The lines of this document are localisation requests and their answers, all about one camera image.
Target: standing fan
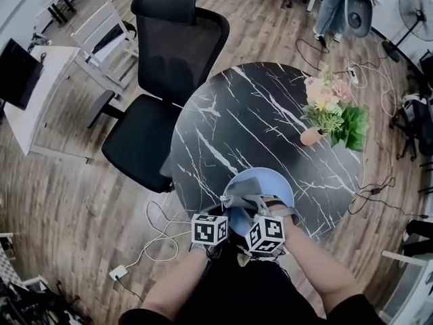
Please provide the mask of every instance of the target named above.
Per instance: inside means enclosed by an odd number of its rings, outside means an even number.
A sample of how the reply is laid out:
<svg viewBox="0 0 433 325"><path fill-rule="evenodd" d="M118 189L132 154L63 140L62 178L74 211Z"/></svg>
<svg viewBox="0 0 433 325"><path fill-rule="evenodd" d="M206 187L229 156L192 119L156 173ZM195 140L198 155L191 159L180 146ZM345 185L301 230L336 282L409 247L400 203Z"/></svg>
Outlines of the standing fan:
<svg viewBox="0 0 433 325"><path fill-rule="evenodd" d="M424 41L433 41L433 2L431 0L398 0L400 16L408 28L396 45L383 42L385 52L395 62L400 61L397 53L397 47L409 36L414 34L418 39Z"/></svg>

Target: chair headrest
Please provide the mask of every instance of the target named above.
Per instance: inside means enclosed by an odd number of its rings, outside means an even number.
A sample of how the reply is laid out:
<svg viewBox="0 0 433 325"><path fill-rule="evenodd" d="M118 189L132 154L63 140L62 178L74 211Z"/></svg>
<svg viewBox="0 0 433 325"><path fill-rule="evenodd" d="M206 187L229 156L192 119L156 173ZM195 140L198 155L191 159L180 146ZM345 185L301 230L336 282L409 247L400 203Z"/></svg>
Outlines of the chair headrest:
<svg viewBox="0 0 433 325"><path fill-rule="evenodd" d="M191 25L196 23L196 0L133 0L131 12L136 16Z"/></svg>

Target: office floor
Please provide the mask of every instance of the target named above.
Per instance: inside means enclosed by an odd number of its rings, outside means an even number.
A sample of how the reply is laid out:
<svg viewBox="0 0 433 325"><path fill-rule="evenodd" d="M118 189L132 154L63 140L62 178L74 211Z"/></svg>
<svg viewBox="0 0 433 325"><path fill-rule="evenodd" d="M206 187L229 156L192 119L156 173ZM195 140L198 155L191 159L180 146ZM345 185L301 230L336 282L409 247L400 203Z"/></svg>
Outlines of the office floor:
<svg viewBox="0 0 433 325"><path fill-rule="evenodd" d="M133 20L130 1L114 0L126 20ZM46 35L54 45L73 45L70 33L104 0L76 0L74 3L78 12L66 27L52 24L47 29ZM229 40L212 74L254 61L281 62L316 74L296 51L295 40L302 37L317 44L311 29L318 4L313 12L307 13L300 0L294 0L292 9L285 8L284 0L198 0L200 7L223 14L231 25ZM315 66L326 63L332 70L341 71L348 60L379 64L376 55L379 41L380 38L373 34L365 39L346 35L341 44L329 43L330 54L320 54L305 44L300 48L304 57ZM384 65L401 95L408 88L405 62L395 64L386 59ZM403 147L403 136L397 130L389 130L389 117L380 108L380 93L386 89L386 82L374 71L367 71L366 75L368 87L354 90L357 101L368 106L370 113L365 184L381 183L392 173L396 177L395 187L388 188L378 198L403 207L406 212L420 213L424 205L423 198L417 194L421 159L413 163L409 157L395 159ZM95 324L115 324L123 311L138 306L139 301L119 283L114 283L108 272L120 264L134 261L144 244L156 236L145 220L147 202L156 201L168 216L182 208L175 193L147 191L119 173L101 154L101 144L114 120L102 118L94 130L85 128L86 110L101 93L92 80L72 69L70 79L64 81L60 90L64 95L51 103L51 113L45 119L47 125L38 139L67 152L86 154L91 160L88 165L77 165L42 156L26 158L7 121L3 120L0 126L0 232L16 233L18 268L23 276L41 274L52 286L56 280L61 280L68 295L81 297L78 306L93 318ZM119 106L126 107L141 92L134 79ZM386 97L383 101L391 110ZM353 208L358 208L362 202L357 199ZM159 226L164 224L154 207L151 218ZM375 305L381 304L387 286L398 273L395 264L381 258L380 252L383 249L398 250L407 220L408 217L399 211L385 209L378 202L369 203L357 215L346 214L325 245L349 266ZM170 233L182 229L174 227ZM181 252L176 260L154 263L144 257L122 281L144 297L155 281L185 254L188 236L179 239ZM159 241L150 253L161 258L170 257L173 251L171 242ZM302 272L296 271L296 266L293 270L292 279L299 290L318 312L322 312L317 294Z"/></svg>

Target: marble tabletop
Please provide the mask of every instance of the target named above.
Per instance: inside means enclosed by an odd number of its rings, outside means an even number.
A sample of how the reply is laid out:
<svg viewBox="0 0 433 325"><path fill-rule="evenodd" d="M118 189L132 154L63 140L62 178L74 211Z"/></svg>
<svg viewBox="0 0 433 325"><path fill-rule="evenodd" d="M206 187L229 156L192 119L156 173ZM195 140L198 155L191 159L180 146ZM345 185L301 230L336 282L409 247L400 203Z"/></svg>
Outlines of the marble tabletop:
<svg viewBox="0 0 433 325"><path fill-rule="evenodd" d="M357 191L360 156L329 138L300 142L310 124L305 74L291 66L250 63L208 79L189 99L171 142L173 181L182 205L200 211L219 202L232 177L268 167L290 183L300 226L327 240Z"/></svg>

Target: flower vase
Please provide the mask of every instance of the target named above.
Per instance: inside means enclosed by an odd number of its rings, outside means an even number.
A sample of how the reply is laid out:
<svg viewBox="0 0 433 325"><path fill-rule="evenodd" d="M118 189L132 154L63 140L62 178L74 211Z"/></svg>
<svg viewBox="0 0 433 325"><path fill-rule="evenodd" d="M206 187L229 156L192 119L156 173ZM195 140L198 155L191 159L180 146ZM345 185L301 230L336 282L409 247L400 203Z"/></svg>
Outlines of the flower vase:
<svg viewBox="0 0 433 325"><path fill-rule="evenodd" d="M305 146L311 146L318 142L322 137L325 137L325 135L322 135L316 127L311 127L300 134L300 141Z"/></svg>

